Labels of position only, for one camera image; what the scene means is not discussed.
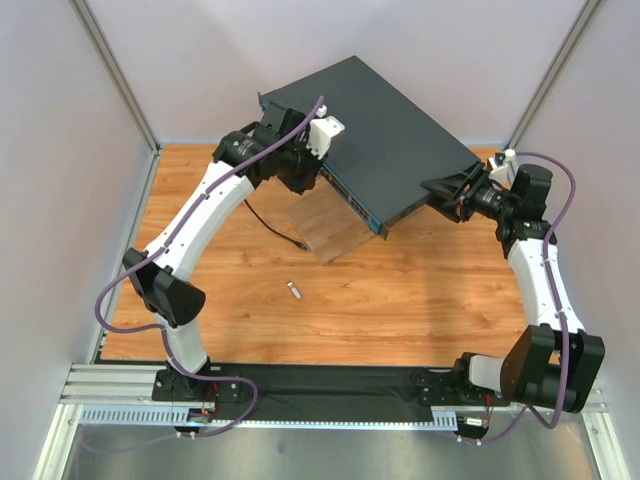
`black cable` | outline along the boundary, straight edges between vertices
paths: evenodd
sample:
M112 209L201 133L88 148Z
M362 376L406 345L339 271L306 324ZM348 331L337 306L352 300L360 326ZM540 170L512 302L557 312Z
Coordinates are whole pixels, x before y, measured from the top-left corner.
M275 233L276 235L278 235L280 238L286 240L287 242L291 242L293 243L296 247L298 247L300 250L304 251L304 252L308 252L309 251L309 247L307 247L304 243L299 242L297 240L294 240L291 237L287 237L285 234L278 232L277 230L271 228L271 226L269 226L267 224L267 222L265 222L262 217L260 215L258 215L256 213L256 211L253 209L253 207L249 204L249 202L247 200L244 201L245 205L249 208L249 210L251 211L251 213L253 213L255 215L255 217L260 221L261 224L263 224L267 230L269 230L272 233Z

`metal frame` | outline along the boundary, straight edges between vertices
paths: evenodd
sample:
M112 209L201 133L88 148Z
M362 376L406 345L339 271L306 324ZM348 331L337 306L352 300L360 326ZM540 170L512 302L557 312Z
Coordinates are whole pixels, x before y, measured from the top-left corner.
M560 49L553 58L551 65L542 77L542 81L540 82L540 85L538 85L536 93L533 95L533 98L529 102L529 105L527 105L524 114L518 121L518 125L511 134L511 137L509 138L505 149L516 148L522 140L524 134L526 133L526 130L529 128L529 125L533 121L533 118L538 113L540 106L548 97L549 92L560 77L560 74L564 70L564 67L569 62L569 59L575 51L578 42L584 35L589 23L593 19L595 12L602 3L603 0L586 0L584 5L582 6L582 9L578 13L578 16L573 22L573 25L571 25L569 32L562 41Z
M198 402L160 403L151 401L155 373L162 365L73 365L62 392L61 404L52 423L47 441L38 463L35 479L62 478L64 467L71 458L72 442L78 425L174 425L188 423L185 412L189 407L201 408ZM266 422L247 421L245 428L306 428L349 430L451 430L451 419L456 414L483 412L478 407L432 407L434 425L411 423L353 423L341 422ZM496 407L495 411L514 415L520 405ZM132 421L132 415L140 419ZM592 390L589 403L582 413L590 447L603 479L629 479L602 391ZM221 421L212 424L219 426Z
M86 0L69 0L69 4L82 24L91 44L96 49L96 52L100 57L100 61L104 65L109 78L111 78L113 86L124 101L127 110L129 110L136 127L140 130L140 133L147 142L149 149L153 153L156 153L160 150L160 143L153 134L153 131L151 130L136 97L133 95L133 92L131 91L118 62L111 51L111 47L109 47L109 43L107 42L91 7L89 7Z
M70 458L82 405L58 405L33 480L58 480Z

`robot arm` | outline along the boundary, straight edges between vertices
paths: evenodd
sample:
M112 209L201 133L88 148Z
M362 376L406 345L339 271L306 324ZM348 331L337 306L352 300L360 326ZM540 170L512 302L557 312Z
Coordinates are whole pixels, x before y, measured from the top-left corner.
M197 318L204 306L205 294L188 282L202 252L231 212L262 181L278 176L291 191L299 194L313 188L331 140L344 130L335 118L323 118L325 114L326 107L322 107L302 133L211 190L217 179L274 145L305 118L304 114L277 103L268 104L260 122L231 132L221 140L214 152L214 161L169 226L144 252L133 248L126 252L123 264L129 268L149 252L165 248L167 239L172 239L169 248L130 278L156 322L165 326L174 358L187 371L206 374L210 366ZM186 383L197 396L202 385L193 381Z
M488 168L478 162L464 172L425 181L422 186L430 192L427 204L454 222L465 222L474 212L496 220L496 239L518 280L528 325L505 358L465 353L454 369L470 384L501 393L506 400L554 408L561 367L550 361L558 352L569 362L562 409L577 413L595 381L604 344L600 337L585 333L571 307L558 268L555 235L543 258L544 238L551 225L542 217L551 178L549 170L537 165L518 168L515 152L507 150L490 159ZM562 351L562 325L545 262L551 266L567 319L569 352Z

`wooden floor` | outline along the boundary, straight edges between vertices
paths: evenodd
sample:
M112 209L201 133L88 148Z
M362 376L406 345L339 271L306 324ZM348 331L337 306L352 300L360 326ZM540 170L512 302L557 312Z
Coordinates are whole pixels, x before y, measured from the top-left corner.
M136 242L142 250L173 218L214 147L168 146ZM488 149L474 149L481 157ZM285 213L297 195L277 180L251 197L273 227L297 236ZM423 207L321 266L268 232L241 205L205 250L191 282L207 293L200 316L213 361L451 365L464 351L506 354L524 327L518 286L479 216L456 225ZM293 281L296 300L287 288ZM153 321L127 284L114 324ZM164 359L157 332L109 334L103 358Z

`white side panel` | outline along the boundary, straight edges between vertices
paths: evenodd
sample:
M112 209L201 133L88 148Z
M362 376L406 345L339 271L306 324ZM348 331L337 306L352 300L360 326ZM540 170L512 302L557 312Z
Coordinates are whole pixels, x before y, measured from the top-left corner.
M0 450L31 478L150 160L64 0L0 4Z
M256 119L256 91L356 54L488 144L512 133L583 0L90 3L163 142L218 140Z
M552 155L576 176L575 202L558 230L559 261L578 316L604 339L600 382L632 478L640 477L639 25L637 0L603 2L518 148ZM568 191L554 172L550 216Z

